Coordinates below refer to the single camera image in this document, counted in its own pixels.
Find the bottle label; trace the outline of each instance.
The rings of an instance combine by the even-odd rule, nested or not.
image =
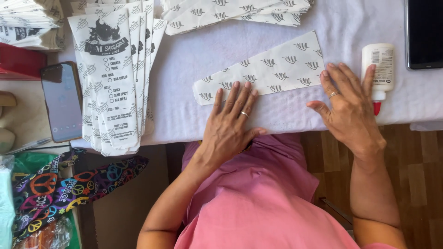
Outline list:
[[[377,65],[374,85],[391,85],[393,83],[394,50],[380,47],[371,51],[371,63]]]

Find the barcode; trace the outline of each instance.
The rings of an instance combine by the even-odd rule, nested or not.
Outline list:
[[[371,59],[372,63],[380,63],[380,51],[373,51]]]

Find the pink shirt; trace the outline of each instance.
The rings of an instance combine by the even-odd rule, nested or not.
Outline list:
[[[187,145],[183,167],[197,147]],[[332,216],[311,204],[318,182],[306,170],[298,134],[260,136],[200,186],[175,248],[358,249]]]

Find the phone screen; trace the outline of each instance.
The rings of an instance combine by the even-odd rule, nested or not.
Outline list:
[[[409,65],[443,67],[443,1],[408,0]]]
[[[61,142],[82,136],[82,107],[70,62],[41,69],[52,138]]]

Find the red container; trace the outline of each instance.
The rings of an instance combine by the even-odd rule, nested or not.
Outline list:
[[[41,80],[46,54],[0,43],[0,80]]]

